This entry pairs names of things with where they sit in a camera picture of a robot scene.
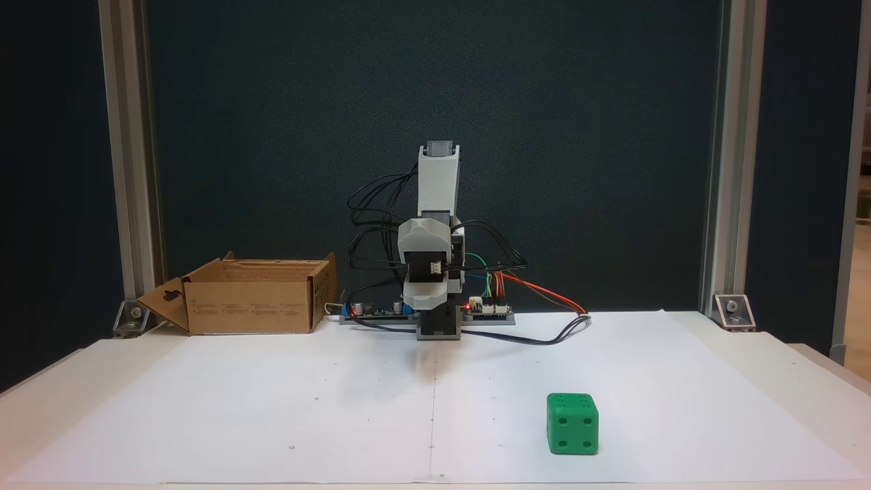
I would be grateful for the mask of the grey wide fixed gripper jaw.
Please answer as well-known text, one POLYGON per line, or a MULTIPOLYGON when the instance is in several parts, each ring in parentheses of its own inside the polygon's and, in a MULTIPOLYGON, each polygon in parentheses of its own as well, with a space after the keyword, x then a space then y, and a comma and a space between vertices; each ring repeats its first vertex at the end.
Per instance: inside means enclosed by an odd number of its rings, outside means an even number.
POLYGON ((448 283, 404 283, 404 303, 412 309, 435 309, 448 299, 448 283))

